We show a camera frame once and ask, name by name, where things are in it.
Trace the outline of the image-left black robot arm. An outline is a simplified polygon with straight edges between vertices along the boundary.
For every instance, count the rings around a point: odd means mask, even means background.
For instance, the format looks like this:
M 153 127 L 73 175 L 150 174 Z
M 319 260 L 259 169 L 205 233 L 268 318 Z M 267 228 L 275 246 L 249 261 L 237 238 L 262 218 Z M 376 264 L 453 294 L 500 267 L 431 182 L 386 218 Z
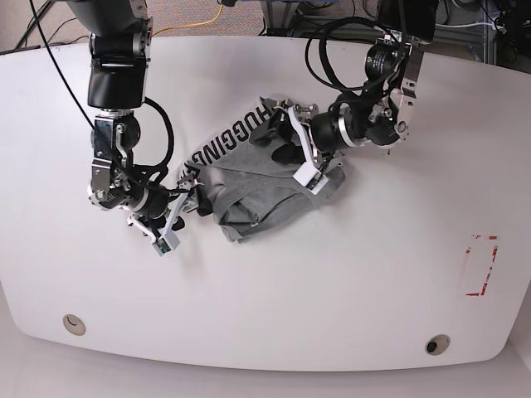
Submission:
M 178 247 L 176 233 L 184 226 L 183 209 L 203 201 L 199 183 L 192 177 L 183 178 L 174 188 L 162 184 L 175 137 L 167 113 L 145 95 L 153 20 L 143 1 L 70 1 L 68 6 L 90 33 L 87 102 L 99 111 L 90 121 L 89 198 L 105 211 L 127 211 L 128 225 L 138 228 L 164 255 Z M 155 165 L 134 162 L 134 147 L 141 136 L 134 111 L 144 104 L 161 115 L 168 135 L 166 153 Z

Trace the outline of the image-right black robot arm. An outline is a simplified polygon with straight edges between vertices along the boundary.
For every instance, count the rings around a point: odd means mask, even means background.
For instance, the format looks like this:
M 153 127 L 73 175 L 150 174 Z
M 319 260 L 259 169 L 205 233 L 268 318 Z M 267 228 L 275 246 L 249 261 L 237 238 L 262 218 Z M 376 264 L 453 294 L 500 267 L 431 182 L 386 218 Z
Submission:
M 324 75 L 319 76 L 311 63 L 308 72 L 321 84 L 337 90 L 338 97 L 326 111 L 312 115 L 298 133 L 298 118 L 290 117 L 295 107 L 278 104 L 271 119 L 251 133 L 251 143 L 266 147 L 279 138 L 282 144 L 272 159 L 280 164 L 301 165 L 305 149 L 314 150 L 329 162 L 339 151 L 365 143 L 390 147 L 407 135 L 416 100 L 418 76 L 423 52 L 436 27 L 437 1 L 381 1 L 377 16 L 344 17 L 325 23 L 312 33 L 305 48 L 318 45 L 319 62 Z M 348 86 L 336 75 L 329 59 L 328 44 L 332 34 L 347 25 L 362 25 L 382 32 L 382 37 L 368 49 L 364 60 L 366 80 Z

